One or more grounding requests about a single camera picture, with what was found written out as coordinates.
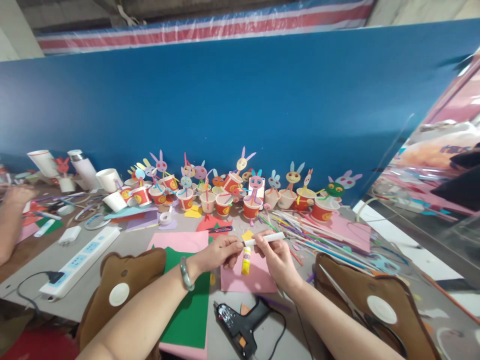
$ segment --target brown bag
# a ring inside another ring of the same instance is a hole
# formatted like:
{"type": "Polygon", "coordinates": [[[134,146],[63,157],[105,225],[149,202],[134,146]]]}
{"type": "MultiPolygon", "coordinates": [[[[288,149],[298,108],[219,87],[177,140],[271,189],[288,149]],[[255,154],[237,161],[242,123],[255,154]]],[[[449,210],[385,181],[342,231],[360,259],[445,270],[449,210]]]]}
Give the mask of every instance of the brown bag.
{"type": "MultiPolygon", "coordinates": [[[[388,324],[388,327],[403,342],[408,359],[442,359],[420,318],[410,289],[400,279],[387,274],[371,277],[352,267],[337,263],[329,255],[318,254],[315,261],[315,288],[349,316],[352,316],[349,306],[319,264],[361,312],[375,318],[367,304],[367,297],[370,295],[378,296],[393,308],[397,322],[392,325],[388,324]]],[[[381,338],[400,353],[400,346],[395,338],[381,326],[376,329],[381,338]]]]}
{"type": "MultiPolygon", "coordinates": [[[[116,252],[105,256],[100,266],[100,285],[91,296],[78,327],[76,341],[80,351],[130,299],[163,275],[166,260],[167,253],[163,248],[145,251],[137,257],[120,257],[116,252]],[[110,292],[120,283],[126,283],[130,292],[123,304],[112,306],[109,301],[110,292]]],[[[160,358],[159,342],[160,339],[147,359],[160,358]]]]}

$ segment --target green paper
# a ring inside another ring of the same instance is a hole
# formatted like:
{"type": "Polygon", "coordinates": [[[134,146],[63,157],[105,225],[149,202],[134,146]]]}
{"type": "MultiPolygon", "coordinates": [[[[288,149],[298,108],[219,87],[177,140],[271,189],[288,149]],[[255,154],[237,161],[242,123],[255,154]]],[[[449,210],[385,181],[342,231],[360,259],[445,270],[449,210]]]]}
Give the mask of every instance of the green paper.
{"type": "MultiPolygon", "coordinates": [[[[165,273],[180,264],[182,257],[189,258],[193,253],[176,252],[170,247],[166,251],[165,273]]],[[[189,291],[176,308],[166,326],[160,341],[167,344],[205,348],[207,334],[207,314],[209,312],[210,273],[198,277],[195,289],[189,291]]]]}
{"type": "MultiPolygon", "coordinates": [[[[36,224],[38,225],[39,228],[41,228],[48,220],[50,220],[50,219],[49,218],[43,218],[42,220],[38,220],[36,222],[36,224]]],[[[52,224],[52,226],[50,226],[50,228],[46,231],[46,233],[44,235],[48,235],[51,232],[54,232],[55,230],[61,228],[63,225],[64,225],[63,222],[55,220],[55,222],[52,224]]]]}

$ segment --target person's forearm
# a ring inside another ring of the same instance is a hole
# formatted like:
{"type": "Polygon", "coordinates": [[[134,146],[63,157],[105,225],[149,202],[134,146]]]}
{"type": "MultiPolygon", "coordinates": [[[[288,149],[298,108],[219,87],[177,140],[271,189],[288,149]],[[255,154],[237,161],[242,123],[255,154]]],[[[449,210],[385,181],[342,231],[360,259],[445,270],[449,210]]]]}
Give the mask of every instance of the person's forearm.
{"type": "Polygon", "coordinates": [[[5,203],[0,209],[0,266],[10,259],[20,237],[24,207],[21,203],[5,203]]]}
{"type": "MultiPolygon", "coordinates": [[[[201,273],[192,259],[186,266],[194,283],[201,273]]],[[[145,359],[187,293],[177,265],[133,297],[78,359],[145,359]]]]}
{"type": "Polygon", "coordinates": [[[288,291],[336,360],[401,360],[390,346],[305,281],[288,291]]]}

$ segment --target hot glue gun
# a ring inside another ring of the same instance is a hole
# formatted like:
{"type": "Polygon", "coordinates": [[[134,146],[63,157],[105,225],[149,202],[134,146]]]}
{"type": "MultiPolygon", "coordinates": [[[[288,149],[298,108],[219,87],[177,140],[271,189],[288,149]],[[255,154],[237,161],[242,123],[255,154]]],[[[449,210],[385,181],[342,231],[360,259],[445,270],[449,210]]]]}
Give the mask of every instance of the hot glue gun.
{"type": "Polygon", "coordinates": [[[214,301],[217,321],[230,339],[238,355],[248,360],[257,351],[254,331],[269,315],[271,308],[261,297],[256,298],[255,306],[247,315],[240,315],[230,306],[214,301]]]}

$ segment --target glue stick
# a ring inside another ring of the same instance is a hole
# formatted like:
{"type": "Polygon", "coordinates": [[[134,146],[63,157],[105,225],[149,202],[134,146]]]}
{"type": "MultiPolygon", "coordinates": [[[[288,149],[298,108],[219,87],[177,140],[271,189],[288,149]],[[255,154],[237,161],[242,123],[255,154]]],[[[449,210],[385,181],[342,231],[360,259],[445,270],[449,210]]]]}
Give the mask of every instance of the glue stick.
{"type": "Polygon", "coordinates": [[[241,264],[242,275],[248,275],[250,273],[250,246],[243,248],[243,263],[241,264]]]}

